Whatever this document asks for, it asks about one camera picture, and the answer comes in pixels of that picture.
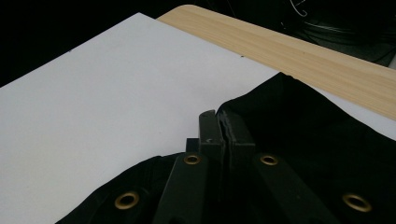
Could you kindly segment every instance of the metal grommet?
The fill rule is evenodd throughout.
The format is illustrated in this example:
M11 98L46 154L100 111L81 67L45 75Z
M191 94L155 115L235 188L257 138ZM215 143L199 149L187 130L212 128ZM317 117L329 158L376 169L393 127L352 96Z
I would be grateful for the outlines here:
M135 191L128 191L121 194L114 205L120 210L126 210L134 207L139 202L139 194Z
M373 210L373 207L370 205L370 203L357 194L344 194L343 201L350 208L353 208L360 212L370 212L371 210Z
M260 158L260 161L266 165L277 165L278 164L278 160L277 158L273 157L273 156L262 156Z
M184 158L184 162L188 165L195 165L201 161L201 158L197 155L188 155Z

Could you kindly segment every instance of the black fabric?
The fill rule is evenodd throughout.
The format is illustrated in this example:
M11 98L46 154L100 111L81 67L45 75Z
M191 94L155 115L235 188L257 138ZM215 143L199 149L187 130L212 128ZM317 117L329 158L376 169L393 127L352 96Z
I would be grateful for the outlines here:
M286 160L342 223L396 223L395 141L283 74L224 109L242 116L259 148ZM351 210L345 193L366 198L373 211Z
M224 103L221 110L239 114L260 151L282 157L342 223L396 223L395 141L283 74ZM155 157L128 169L58 224L150 223L177 156ZM141 195L139 204L116 209L117 196L129 190ZM373 210L349 208L342 200L345 193L364 197Z
M150 223L178 155L138 163L94 191L57 224ZM137 192L139 203L134 209L119 210L114 202L127 191Z

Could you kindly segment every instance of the wooden table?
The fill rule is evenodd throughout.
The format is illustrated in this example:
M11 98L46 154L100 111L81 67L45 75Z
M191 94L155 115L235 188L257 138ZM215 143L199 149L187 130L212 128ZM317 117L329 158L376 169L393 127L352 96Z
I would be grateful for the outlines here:
M196 6L158 20L396 119L396 70Z

